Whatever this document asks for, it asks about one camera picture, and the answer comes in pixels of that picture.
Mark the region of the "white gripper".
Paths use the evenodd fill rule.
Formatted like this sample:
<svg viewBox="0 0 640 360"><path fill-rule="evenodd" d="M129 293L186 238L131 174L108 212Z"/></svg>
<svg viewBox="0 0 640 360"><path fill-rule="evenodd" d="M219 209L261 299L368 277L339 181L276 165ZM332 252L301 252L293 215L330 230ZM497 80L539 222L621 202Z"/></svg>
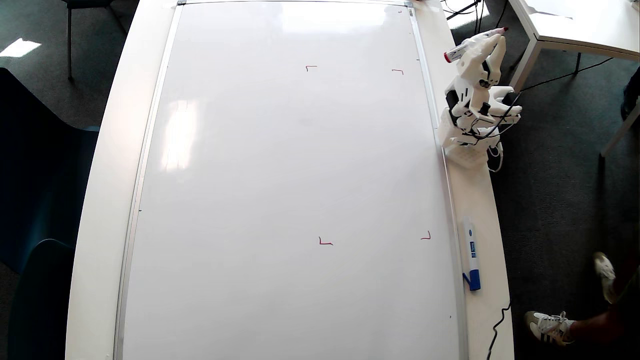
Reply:
<svg viewBox="0 0 640 360"><path fill-rule="evenodd" d="M502 34L466 48L456 64L457 75L452 81L452 89L457 96L453 114L463 114L467 110L478 112L484 103L489 102L489 89L497 85L502 76L505 53L506 38Z"/></svg>

